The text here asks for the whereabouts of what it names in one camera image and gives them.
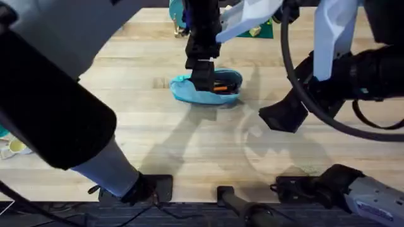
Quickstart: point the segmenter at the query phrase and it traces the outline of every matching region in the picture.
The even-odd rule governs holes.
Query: blue object
[[[7,136],[10,132],[0,125],[0,137]]]
[[[195,86],[190,80],[190,74],[177,76],[170,81],[170,90],[174,98],[184,102],[221,105],[232,103],[238,99],[240,93],[232,95],[218,95],[209,91],[196,91]],[[242,76],[237,71],[231,69],[216,69],[215,79],[231,80],[237,85],[237,91],[242,84]]]
[[[182,0],[170,0],[169,4],[169,13],[170,17],[173,20],[175,15],[175,20],[177,21],[177,25],[181,28],[185,28],[186,24],[182,22],[182,13],[184,11],[184,6],[182,5]]]

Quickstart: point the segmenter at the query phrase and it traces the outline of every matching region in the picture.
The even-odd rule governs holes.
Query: black cable
[[[73,217],[81,216],[81,215],[84,215],[84,214],[73,214],[73,215],[65,217],[65,219],[73,218]],[[40,226],[43,226],[45,224],[51,224],[51,223],[54,223],[54,222],[56,222],[56,221],[54,221],[54,220],[53,221],[47,221],[47,222],[44,222],[44,223],[36,224],[35,226],[31,226],[31,227],[40,227]]]
[[[381,134],[375,132],[362,131],[360,129],[355,129],[353,127],[342,124],[328,114],[326,114],[320,107],[318,107],[306,93],[302,84],[299,82],[295,75],[293,62],[290,56],[289,49],[289,38],[288,38],[288,27],[289,27],[289,15],[290,6],[285,6],[282,16],[281,24],[281,46],[282,46],[282,56],[283,63],[288,74],[288,79],[290,80],[296,94],[301,99],[306,108],[312,112],[318,119],[322,120],[325,124],[333,127],[334,129],[346,133],[351,136],[360,137],[362,139],[370,139],[374,141],[382,142],[404,142],[404,134]]]
[[[129,220],[126,221],[125,223],[120,224],[120,225],[118,225],[118,226],[116,226],[116,227],[123,227],[123,226],[129,224],[131,221],[135,220],[137,217],[141,216],[143,213],[145,213],[145,212],[147,212],[148,210],[150,210],[153,206],[154,206],[154,205],[150,205],[150,206],[144,208],[144,209],[143,209],[142,211],[140,211],[137,215],[133,216],[133,218],[129,219]]]
[[[37,205],[35,205],[34,203],[30,202],[28,199],[22,197],[19,193],[15,192],[13,189],[9,188],[3,181],[0,180],[0,192],[2,192],[4,195],[10,197],[11,199],[13,199],[15,202],[24,205],[25,207],[32,209],[36,212],[38,212],[38,214],[41,214],[51,220],[63,223],[63,224],[67,224],[70,226],[74,226],[74,227],[84,227],[80,224],[74,223],[72,221],[69,221],[67,219],[61,218],[59,216],[56,216],[50,212],[45,211],[44,209],[42,209],[41,207],[38,207]]]
[[[375,129],[384,129],[384,130],[397,130],[397,129],[401,129],[402,127],[404,127],[404,120],[401,120],[400,122],[391,125],[391,126],[380,126],[377,125],[373,122],[371,122],[367,117],[365,117],[365,115],[362,113],[362,111],[360,111],[360,107],[359,107],[359,100],[354,100],[352,102],[352,109],[353,112],[355,112],[356,117],[363,122],[364,124],[371,126]]]
[[[184,219],[189,219],[189,218],[205,218],[206,222],[208,223],[208,227],[211,227],[209,217],[204,215],[204,214],[190,214],[190,215],[180,216],[180,215],[176,215],[176,214],[174,214],[174,213],[172,213],[172,212],[170,212],[170,211],[168,211],[166,209],[163,209],[163,206],[161,206],[161,205],[155,205],[155,207],[159,211],[161,211],[161,212],[163,212],[163,213],[165,213],[165,214],[167,214],[167,215],[169,215],[169,216],[171,216],[171,217],[173,217],[173,218],[175,218],[177,220],[184,220]]]

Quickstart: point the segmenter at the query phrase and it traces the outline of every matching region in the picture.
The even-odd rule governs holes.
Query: black bracket
[[[159,202],[170,202],[172,198],[173,177],[172,175],[143,175],[148,182],[155,184],[155,194]],[[122,198],[112,195],[105,189],[100,189],[98,201],[102,204],[113,204],[121,201]],[[146,201],[152,201],[153,197],[149,197]]]
[[[281,203],[307,204],[314,202],[314,196],[305,193],[303,185],[311,182],[316,177],[277,177],[276,184],[271,185],[271,190],[278,194]]]

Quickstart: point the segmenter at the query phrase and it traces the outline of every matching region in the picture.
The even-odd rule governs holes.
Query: black mount
[[[278,194],[281,203],[319,203],[326,209],[336,206],[351,213],[345,202],[350,193],[349,186],[365,175],[356,169],[333,165],[319,177],[277,177],[271,190]]]
[[[107,190],[95,186],[88,193],[92,194],[100,189],[98,200],[102,204],[112,204],[117,201],[131,206],[138,202],[170,202],[172,198],[172,175],[140,175],[133,188],[124,196],[116,197]]]
[[[234,194],[234,188],[219,186],[217,188],[217,204],[226,207],[238,215],[251,227],[296,227],[295,224],[281,224],[271,212],[272,208],[266,204],[247,202]]]

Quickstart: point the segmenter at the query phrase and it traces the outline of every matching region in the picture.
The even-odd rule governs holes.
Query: green mat
[[[246,37],[246,38],[273,38],[273,29],[272,29],[272,19],[269,19],[266,23],[261,25],[261,32],[253,37],[249,31],[244,32],[243,34],[237,37]]]

